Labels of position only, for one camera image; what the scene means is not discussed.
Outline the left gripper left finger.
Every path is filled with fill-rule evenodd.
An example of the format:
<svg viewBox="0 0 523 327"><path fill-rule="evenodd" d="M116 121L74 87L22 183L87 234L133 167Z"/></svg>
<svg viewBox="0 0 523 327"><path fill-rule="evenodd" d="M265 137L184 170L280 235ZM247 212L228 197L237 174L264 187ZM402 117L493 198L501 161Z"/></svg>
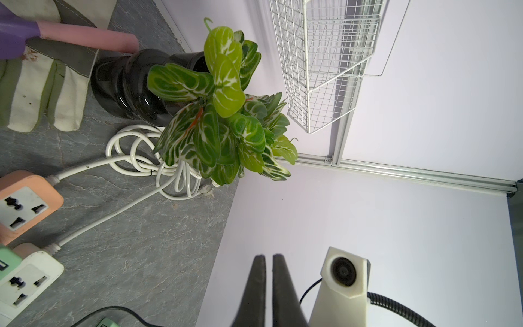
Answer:
<svg viewBox="0 0 523 327"><path fill-rule="evenodd" d="M264 327L266 317L266 259L254 257L232 327Z"/></svg>

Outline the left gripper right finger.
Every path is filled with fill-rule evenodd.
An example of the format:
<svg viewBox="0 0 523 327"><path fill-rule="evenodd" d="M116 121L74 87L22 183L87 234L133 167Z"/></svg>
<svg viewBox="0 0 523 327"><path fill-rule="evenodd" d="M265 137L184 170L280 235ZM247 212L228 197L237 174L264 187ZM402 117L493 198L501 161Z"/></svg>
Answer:
<svg viewBox="0 0 523 327"><path fill-rule="evenodd" d="M282 254L275 254L272 261L272 325L308 326Z"/></svg>

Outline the green USB charger cube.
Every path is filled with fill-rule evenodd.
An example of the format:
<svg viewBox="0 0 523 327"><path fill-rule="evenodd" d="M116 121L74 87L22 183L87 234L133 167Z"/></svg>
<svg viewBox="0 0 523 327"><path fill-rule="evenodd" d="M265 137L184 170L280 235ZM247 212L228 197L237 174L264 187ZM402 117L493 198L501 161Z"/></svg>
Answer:
<svg viewBox="0 0 523 327"><path fill-rule="evenodd" d="M22 257L5 245L0 248L0 280L8 276L22 262Z"/></svg>

